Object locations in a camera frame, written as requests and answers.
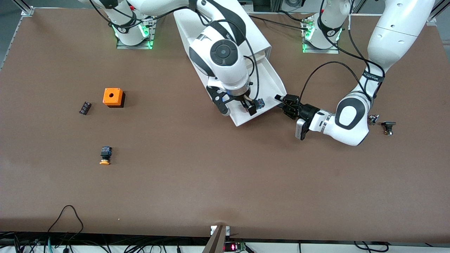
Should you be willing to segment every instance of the round button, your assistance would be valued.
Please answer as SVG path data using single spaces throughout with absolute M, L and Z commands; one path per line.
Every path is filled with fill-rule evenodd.
M 220 45 L 217 47 L 216 53 L 220 58 L 227 58 L 230 55 L 230 47 L 227 45 Z

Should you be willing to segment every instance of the brown tabletop surface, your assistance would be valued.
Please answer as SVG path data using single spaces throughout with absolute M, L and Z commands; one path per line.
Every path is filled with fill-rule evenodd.
M 364 54 L 377 19 L 353 18 Z M 304 54 L 298 30 L 255 23 L 290 94 L 324 62 L 357 75 L 365 67 Z M 239 238 L 450 241 L 450 67 L 436 27 L 389 70 L 370 111 L 396 121 L 394 135 L 371 126 L 358 147 L 316 132 L 299 141 L 278 108 L 235 127 L 211 102 L 172 15 L 153 50 L 115 43 L 91 9 L 23 19 L 0 72 L 0 230 L 47 231 L 72 204 L 90 233 L 208 236 L 225 223 Z M 340 45 L 354 52 L 347 32 Z M 331 64 L 303 101 L 334 111 L 355 85 Z M 102 104 L 107 87 L 126 92 L 125 108 Z M 102 146 L 113 147 L 110 166 L 99 165 Z M 78 229 L 70 210 L 54 227 Z

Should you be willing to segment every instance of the white box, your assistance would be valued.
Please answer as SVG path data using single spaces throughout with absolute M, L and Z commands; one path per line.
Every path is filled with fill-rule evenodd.
M 286 89 L 284 88 L 283 82 L 281 81 L 278 74 L 275 72 L 272 65 L 269 63 L 269 56 L 271 46 L 263 34 L 259 31 L 258 27 L 253 23 L 252 19 L 244 11 L 242 6 L 237 0 L 216 0 L 216 2 L 223 7 L 234 11 L 239 15 L 245 22 L 247 32 L 246 37 L 250 45 L 252 46 L 253 52 L 255 53 L 256 62 L 259 71 L 259 82 L 260 90 L 258 98 L 264 100 L 265 106 L 259 110 L 253 116 L 246 111 L 246 109 L 241 105 L 239 101 L 231 101 L 227 103 L 230 110 L 230 117 L 236 126 L 240 126 L 245 122 L 263 114 L 264 112 L 277 106 L 280 102 L 276 100 L 275 95 L 286 95 Z M 175 21 L 180 31 L 181 40 L 183 41 L 184 49 L 186 54 L 189 55 L 189 45 L 199 36 L 201 32 L 205 29 L 205 26 L 200 22 L 198 15 L 189 10 L 183 9 L 178 10 L 174 13 Z M 251 57 L 250 49 L 247 43 L 242 43 L 239 46 L 239 50 L 243 55 Z M 249 71 L 252 69 L 252 63 L 248 62 L 247 68 Z M 201 73 L 197 68 L 200 80 L 203 86 L 206 88 L 208 83 L 208 76 Z M 257 85 L 257 75 L 256 72 L 251 76 L 251 81 L 253 85 L 251 86 L 251 94 L 249 97 L 253 98 L 256 95 L 256 85 Z

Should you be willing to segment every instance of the gray floor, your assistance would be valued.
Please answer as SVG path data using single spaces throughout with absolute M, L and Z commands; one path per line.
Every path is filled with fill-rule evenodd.
M 26 0 L 29 5 L 35 7 L 61 7 L 61 8 L 88 8 L 88 5 L 82 4 L 77 0 Z M 362 8 L 361 13 L 379 14 L 384 10 L 384 1 L 368 1 Z M 10 0 L 0 0 L 0 59 L 3 59 L 8 46 L 13 37 L 17 23 L 20 19 L 18 7 Z M 443 14 L 437 18 L 437 29 L 441 35 L 450 60 L 450 8 L 447 8 Z

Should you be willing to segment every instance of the orange cube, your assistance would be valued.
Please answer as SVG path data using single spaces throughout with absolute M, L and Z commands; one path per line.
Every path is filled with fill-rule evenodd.
M 121 88 L 106 88 L 103 94 L 103 104 L 109 108 L 123 108 L 125 92 Z

